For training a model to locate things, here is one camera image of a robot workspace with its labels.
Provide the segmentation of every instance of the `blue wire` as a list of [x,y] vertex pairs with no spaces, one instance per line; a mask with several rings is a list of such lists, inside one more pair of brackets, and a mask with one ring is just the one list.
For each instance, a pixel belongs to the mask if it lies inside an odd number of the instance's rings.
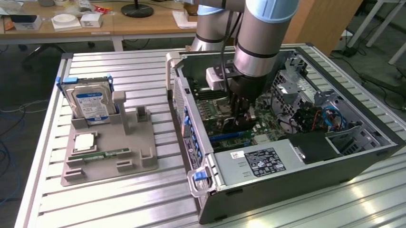
[[[2,117],[2,118],[5,118],[5,119],[9,119],[9,120],[20,120],[20,118],[12,117],[12,116],[4,115],[4,114],[0,114],[0,117]],[[21,133],[21,131],[22,131],[22,129],[24,129],[24,126],[25,126],[25,121],[24,121],[24,119],[20,121],[20,123],[21,123],[21,124],[20,124],[20,129],[18,129],[12,135],[9,135],[6,138],[4,138],[2,141],[10,140],[14,136],[17,136],[17,135]]]
[[[339,115],[339,117],[340,117],[340,119],[342,119],[342,127],[344,128],[346,122],[344,122],[344,120],[343,120],[342,113],[340,113],[340,111],[339,111],[334,106],[328,105],[328,106],[326,106],[326,107],[323,108],[323,110],[322,110],[322,112],[323,112],[323,113],[322,113],[323,118],[327,118],[327,113],[326,113],[326,111],[327,111],[328,109],[334,110],[334,111],[338,113],[338,115]],[[332,124],[330,123],[330,121],[328,121],[327,119],[326,119],[326,124],[327,124],[328,126],[332,126]]]
[[14,169],[14,172],[16,172],[16,176],[17,176],[17,187],[16,189],[13,190],[12,194],[0,202],[0,206],[5,203],[5,201],[14,196],[14,194],[18,192],[20,190],[20,187],[21,187],[21,177],[20,177],[20,172],[17,170],[17,166],[14,164],[14,161],[13,161],[13,157],[10,156],[10,154],[8,153],[8,150],[5,148],[5,150],[0,150],[4,154],[6,154],[8,156],[8,159],[10,160],[10,163],[12,163],[12,167]]

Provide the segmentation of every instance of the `metal workbench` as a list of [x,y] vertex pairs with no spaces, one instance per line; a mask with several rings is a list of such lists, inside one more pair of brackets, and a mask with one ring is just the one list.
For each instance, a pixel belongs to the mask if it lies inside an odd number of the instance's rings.
[[[327,57],[300,46],[371,112],[406,139],[406,123]],[[16,227],[371,227],[406,224],[406,151],[376,163],[350,182],[315,191],[215,224],[199,225],[165,97],[165,53],[183,49],[74,54],[57,76],[113,77],[125,108],[152,113],[159,169],[69,187],[60,185],[70,108],[53,88]],[[314,70],[308,78],[330,88]]]

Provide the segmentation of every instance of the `desk lamp base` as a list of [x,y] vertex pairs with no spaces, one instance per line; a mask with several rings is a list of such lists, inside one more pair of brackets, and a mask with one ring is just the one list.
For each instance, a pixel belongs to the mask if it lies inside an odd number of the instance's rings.
[[121,7],[121,13],[132,18],[145,18],[153,14],[153,9],[143,4],[137,4],[137,7],[135,4],[129,4]]

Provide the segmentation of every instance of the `red cable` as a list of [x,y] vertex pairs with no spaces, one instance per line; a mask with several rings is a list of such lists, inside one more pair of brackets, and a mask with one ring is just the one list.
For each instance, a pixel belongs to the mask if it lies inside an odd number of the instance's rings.
[[316,112],[316,114],[315,114],[315,120],[312,121],[311,130],[314,130],[314,128],[315,128],[318,113],[319,113],[319,110],[318,110],[318,112]]

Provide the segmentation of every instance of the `robotic arm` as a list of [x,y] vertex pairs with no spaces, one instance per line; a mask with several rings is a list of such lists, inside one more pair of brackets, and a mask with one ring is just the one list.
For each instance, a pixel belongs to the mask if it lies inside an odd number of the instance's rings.
[[[225,69],[207,69],[205,79],[212,90],[228,89],[233,125],[241,125],[252,120],[249,110],[261,94],[299,0],[200,0],[199,4],[192,51],[219,50],[229,24],[240,23],[239,32],[231,34],[237,39],[233,62]],[[235,19],[239,13],[241,21]]]

